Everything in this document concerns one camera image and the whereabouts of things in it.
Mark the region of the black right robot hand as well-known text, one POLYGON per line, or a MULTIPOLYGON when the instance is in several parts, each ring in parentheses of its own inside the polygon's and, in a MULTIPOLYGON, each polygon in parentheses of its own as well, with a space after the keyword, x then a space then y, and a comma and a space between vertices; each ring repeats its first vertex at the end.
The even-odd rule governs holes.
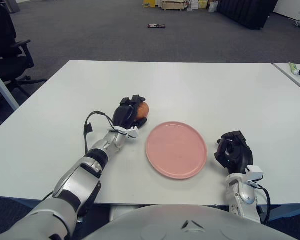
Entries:
POLYGON ((248 165, 253 165, 253 153, 241 131, 225 133, 217 140, 215 159, 231 174, 245 174, 248 165))

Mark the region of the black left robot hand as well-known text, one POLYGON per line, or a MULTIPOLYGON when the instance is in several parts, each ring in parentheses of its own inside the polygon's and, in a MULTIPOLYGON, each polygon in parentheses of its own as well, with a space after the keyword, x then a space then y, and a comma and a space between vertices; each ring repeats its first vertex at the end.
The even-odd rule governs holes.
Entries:
POLYGON ((132 127, 142 128, 148 121, 149 106, 140 95, 125 97, 113 114, 113 125, 129 130, 132 127))

